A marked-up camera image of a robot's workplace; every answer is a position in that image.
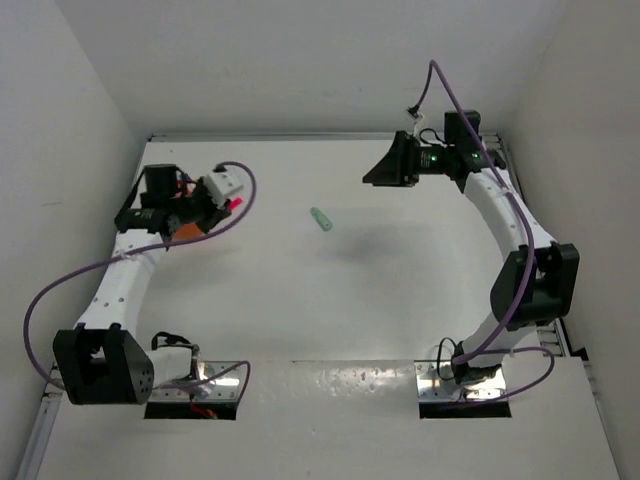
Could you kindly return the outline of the black pink highlighter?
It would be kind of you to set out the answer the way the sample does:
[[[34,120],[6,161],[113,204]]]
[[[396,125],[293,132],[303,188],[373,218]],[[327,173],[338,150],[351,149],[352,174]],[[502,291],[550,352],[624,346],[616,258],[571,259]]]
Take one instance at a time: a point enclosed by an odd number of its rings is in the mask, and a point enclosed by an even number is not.
[[[240,197],[237,197],[233,200],[230,201],[229,205],[228,205],[228,209],[230,211],[235,210],[236,208],[240,207],[242,204],[244,203],[244,200]]]

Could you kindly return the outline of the pale green highlighter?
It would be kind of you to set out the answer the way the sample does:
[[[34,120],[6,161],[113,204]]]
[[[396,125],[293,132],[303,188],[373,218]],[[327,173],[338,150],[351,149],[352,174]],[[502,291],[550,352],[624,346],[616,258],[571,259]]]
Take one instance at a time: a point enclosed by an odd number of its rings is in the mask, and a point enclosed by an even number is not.
[[[328,232],[333,228],[331,220],[319,208],[312,207],[310,209],[310,215],[322,231]]]

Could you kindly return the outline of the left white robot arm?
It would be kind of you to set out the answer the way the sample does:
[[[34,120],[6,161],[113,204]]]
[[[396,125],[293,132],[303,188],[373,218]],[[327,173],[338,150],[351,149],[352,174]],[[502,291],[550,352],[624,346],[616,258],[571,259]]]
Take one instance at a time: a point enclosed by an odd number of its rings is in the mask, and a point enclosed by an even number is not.
[[[115,217],[113,262],[96,297],[53,341],[54,357],[75,405],[144,404],[153,389],[194,378],[195,348],[143,347],[136,338],[153,273],[177,232],[207,234],[230,217],[243,186],[226,167],[196,180],[175,164],[147,166]]]

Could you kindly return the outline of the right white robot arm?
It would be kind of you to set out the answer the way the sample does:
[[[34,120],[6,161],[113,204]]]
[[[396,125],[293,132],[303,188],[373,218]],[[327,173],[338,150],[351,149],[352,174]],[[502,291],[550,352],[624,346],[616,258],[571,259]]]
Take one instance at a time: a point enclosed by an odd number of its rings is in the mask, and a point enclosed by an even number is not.
[[[374,187],[401,188],[426,175],[448,177],[480,212],[499,247],[503,265],[490,290],[490,312],[456,345],[450,361],[449,378],[458,385],[493,376],[526,336],[569,312],[580,261],[573,244],[558,242],[534,218],[499,153],[483,143],[480,122],[475,110],[448,111],[444,139],[436,144],[398,131],[362,178]]]

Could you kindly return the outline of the orange round organizer container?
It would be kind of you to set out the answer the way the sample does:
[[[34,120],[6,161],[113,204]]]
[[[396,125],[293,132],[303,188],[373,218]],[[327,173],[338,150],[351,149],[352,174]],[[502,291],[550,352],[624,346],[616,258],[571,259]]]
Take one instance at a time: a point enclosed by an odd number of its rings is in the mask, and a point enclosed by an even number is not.
[[[204,233],[199,229],[199,227],[194,224],[186,224],[181,226],[173,237],[174,240],[191,240],[195,238],[200,238],[204,235]]]

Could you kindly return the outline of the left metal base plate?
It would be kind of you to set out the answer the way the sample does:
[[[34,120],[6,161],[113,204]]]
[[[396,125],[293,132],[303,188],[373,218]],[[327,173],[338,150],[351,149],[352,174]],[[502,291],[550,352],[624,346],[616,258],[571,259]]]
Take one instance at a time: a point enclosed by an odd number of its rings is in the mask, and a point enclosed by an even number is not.
[[[184,383],[213,380],[195,387],[158,388],[151,393],[152,402],[189,401],[199,402],[235,402],[240,394],[246,378],[246,366],[231,368],[231,362],[197,360],[195,375]]]

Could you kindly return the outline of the metal base plate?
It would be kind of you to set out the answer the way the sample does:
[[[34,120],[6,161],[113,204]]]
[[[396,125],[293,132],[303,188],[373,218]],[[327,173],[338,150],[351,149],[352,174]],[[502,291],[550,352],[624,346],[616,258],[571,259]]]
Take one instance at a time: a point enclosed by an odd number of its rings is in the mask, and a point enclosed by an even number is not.
[[[213,380],[195,387],[158,388],[151,393],[152,402],[189,401],[199,402],[235,402],[240,394],[246,378],[246,366],[231,368],[231,362],[197,360],[195,375],[184,383]]]
[[[418,399],[421,403],[469,403],[487,401],[507,393],[507,385],[499,368],[492,376],[471,383],[457,384],[450,361],[416,361],[414,363]]]

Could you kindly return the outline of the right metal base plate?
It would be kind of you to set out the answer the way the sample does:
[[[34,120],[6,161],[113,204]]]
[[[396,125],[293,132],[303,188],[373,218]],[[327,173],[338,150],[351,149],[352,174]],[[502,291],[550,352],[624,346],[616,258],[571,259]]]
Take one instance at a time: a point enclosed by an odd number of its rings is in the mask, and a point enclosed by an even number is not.
[[[492,376],[471,383],[457,384],[450,361],[416,361],[414,363],[418,399],[421,403],[469,403],[487,401],[507,393],[507,385],[499,368]]]

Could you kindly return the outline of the right aluminium table rail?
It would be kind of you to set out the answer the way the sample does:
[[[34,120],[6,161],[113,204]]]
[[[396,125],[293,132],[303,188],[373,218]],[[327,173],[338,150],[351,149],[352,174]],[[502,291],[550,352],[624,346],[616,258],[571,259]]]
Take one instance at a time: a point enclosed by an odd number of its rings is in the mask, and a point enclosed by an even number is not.
[[[491,289],[491,350],[513,349],[535,328],[563,316],[571,304],[579,255],[545,230],[522,198],[520,182],[506,142],[491,142],[506,165],[504,187],[491,198],[497,209],[491,229],[504,254],[504,265]]]

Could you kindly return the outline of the aluminium table rail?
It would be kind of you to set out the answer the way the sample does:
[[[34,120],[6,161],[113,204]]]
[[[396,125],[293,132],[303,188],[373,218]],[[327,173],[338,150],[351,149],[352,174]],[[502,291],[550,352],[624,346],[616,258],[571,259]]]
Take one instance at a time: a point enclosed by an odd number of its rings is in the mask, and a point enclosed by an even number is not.
[[[491,229],[504,254],[504,265],[491,289],[491,350],[513,349],[535,328],[563,316],[571,304],[579,255],[545,230],[522,198],[520,182],[506,142],[491,142],[506,165],[504,187],[491,198],[497,209]]]
[[[37,479],[63,396],[63,389],[53,385],[45,387],[18,473],[15,476],[17,480]]]

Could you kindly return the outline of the left aluminium table rail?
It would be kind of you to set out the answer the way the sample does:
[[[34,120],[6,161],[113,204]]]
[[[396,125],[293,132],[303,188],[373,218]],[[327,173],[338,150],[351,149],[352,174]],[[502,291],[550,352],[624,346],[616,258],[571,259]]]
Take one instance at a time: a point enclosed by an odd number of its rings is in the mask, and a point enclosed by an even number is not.
[[[53,385],[45,387],[18,473],[15,476],[17,480],[37,479],[63,396],[63,389]]]

